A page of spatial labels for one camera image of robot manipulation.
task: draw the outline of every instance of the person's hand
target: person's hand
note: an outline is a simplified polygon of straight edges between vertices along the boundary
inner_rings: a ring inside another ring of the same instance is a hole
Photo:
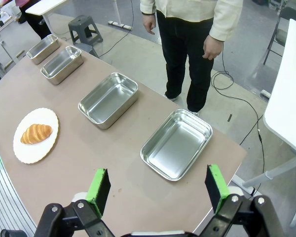
[[[222,52],[222,41],[214,39],[210,35],[208,35],[204,41],[204,55],[203,58],[208,58],[208,60],[212,60],[216,58],[217,55],[220,55]]]
[[[151,30],[156,27],[155,15],[143,15],[143,23],[146,31],[154,35],[154,32],[152,32]]]

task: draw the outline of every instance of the standing person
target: standing person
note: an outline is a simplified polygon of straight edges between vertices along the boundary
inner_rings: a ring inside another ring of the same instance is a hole
[[[11,2],[12,0],[2,0],[0,3],[0,8],[2,8],[5,4]],[[36,16],[32,14],[27,14],[25,11],[39,2],[40,0],[15,0],[15,4],[20,7],[20,11],[22,15],[24,15],[25,19],[27,20],[28,24],[32,27],[32,29],[38,34],[38,36],[43,39],[47,35],[51,34],[47,24],[44,22],[43,24],[41,21],[43,20],[42,16]]]
[[[182,90],[189,58],[191,85],[187,107],[195,115],[204,107],[214,58],[235,29],[243,0],[141,0],[144,27],[156,27],[155,12],[168,76],[165,97],[175,101]]]

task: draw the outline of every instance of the croissant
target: croissant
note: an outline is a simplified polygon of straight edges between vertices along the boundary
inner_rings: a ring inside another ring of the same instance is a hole
[[[52,133],[52,128],[49,125],[32,124],[21,137],[21,142],[24,144],[36,144],[44,141]]]

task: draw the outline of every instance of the stool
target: stool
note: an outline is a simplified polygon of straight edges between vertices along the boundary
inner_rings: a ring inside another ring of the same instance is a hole
[[[94,27],[94,30],[89,29],[90,25]],[[93,45],[96,41],[103,41],[103,38],[91,16],[79,16],[69,22],[68,27],[74,45],[78,39],[80,39],[81,43],[88,45]],[[73,31],[77,32],[77,37],[74,37]]]
[[[99,58],[97,52],[94,50],[94,48],[88,44],[85,43],[76,43],[75,46],[79,49],[82,49],[83,51]]]

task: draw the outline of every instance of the metal tray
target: metal tray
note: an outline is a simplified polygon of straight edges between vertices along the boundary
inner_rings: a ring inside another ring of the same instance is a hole
[[[138,98],[138,85],[112,73],[78,104],[79,110],[101,129],[109,128]]]
[[[212,134],[209,124],[186,110],[178,109],[144,144],[140,156],[164,178],[178,181],[199,157]]]
[[[37,45],[31,48],[26,55],[35,63],[41,63],[45,58],[52,54],[60,47],[58,37],[48,35],[43,38]]]
[[[54,85],[61,83],[67,76],[83,63],[81,50],[67,46],[58,55],[46,63],[41,73]]]

